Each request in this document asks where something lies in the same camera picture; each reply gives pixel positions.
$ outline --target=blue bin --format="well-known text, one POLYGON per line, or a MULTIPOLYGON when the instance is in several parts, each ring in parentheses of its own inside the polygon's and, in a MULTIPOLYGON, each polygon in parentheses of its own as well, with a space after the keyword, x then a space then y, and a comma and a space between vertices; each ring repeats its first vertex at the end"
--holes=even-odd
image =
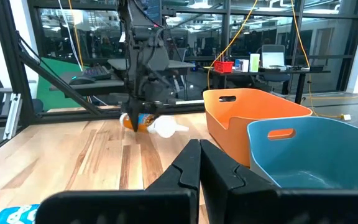
POLYGON ((302 117, 248 125, 250 168, 283 188, 358 189, 358 128, 333 119, 302 117), (274 130, 290 136, 268 139, 274 130))

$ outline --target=desk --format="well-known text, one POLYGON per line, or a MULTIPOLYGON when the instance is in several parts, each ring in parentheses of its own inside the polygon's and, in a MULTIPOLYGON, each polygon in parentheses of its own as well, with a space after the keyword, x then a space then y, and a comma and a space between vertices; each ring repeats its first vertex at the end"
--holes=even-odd
MULTIPOLYGON (((128 60, 124 58, 119 59, 109 59, 107 62, 116 70, 119 71, 125 71, 127 69, 127 66, 125 65, 125 61, 128 65, 128 60)), ((175 60, 169 60, 168 69, 176 69, 176 68, 194 68, 195 65, 192 63, 186 63, 186 62, 179 62, 175 60)))
MULTIPOLYGON (((190 139, 214 143, 205 113, 174 117, 189 131, 168 139, 126 130, 118 119, 25 128, 0 147, 0 211, 64 190, 147 188, 190 139)), ((199 217, 208 223, 202 190, 199 217)))
POLYGON ((320 73, 330 73, 330 71, 321 71, 321 72, 311 72, 311 71, 302 71, 302 70, 290 70, 290 71, 283 71, 283 72, 239 72, 234 71, 232 73, 219 73, 211 70, 209 74, 212 74, 212 86, 214 89, 216 88, 225 88, 226 87, 226 77, 228 75, 271 75, 271 74, 289 74, 289 75, 296 75, 299 74, 298 78, 298 86, 296 88, 296 95, 295 95, 295 103, 301 104, 302 101, 302 94, 303 94, 303 87, 305 85, 305 77, 306 74, 320 74, 320 73))
MULTIPOLYGON (((65 72, 60 76, 60 78, 64 82, 69 83, 73 77, 81 75, 81 72, 65 72)), ((115 76, 112 76, 112 78, 109 80, 96 80, 95 83, 70 86, 83 96, 125 93, 124 81, 115 76)), ((57 91, 59 89, 53 85, 50 85, 49 90, 57 91)))

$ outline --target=orange plastic basket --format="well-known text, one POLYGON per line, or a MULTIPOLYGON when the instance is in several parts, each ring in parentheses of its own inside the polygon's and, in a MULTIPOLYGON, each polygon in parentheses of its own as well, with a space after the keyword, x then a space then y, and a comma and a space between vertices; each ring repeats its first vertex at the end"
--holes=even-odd
MULTIPOLYGON (((249 167, 247 125, 261 119, 310 116, 309 108, 255 89, 208 90, 203 93, 210 135, 229 156, 249 167)), ((293 134, 293 130, 269 133, 270 138, 293 134)))

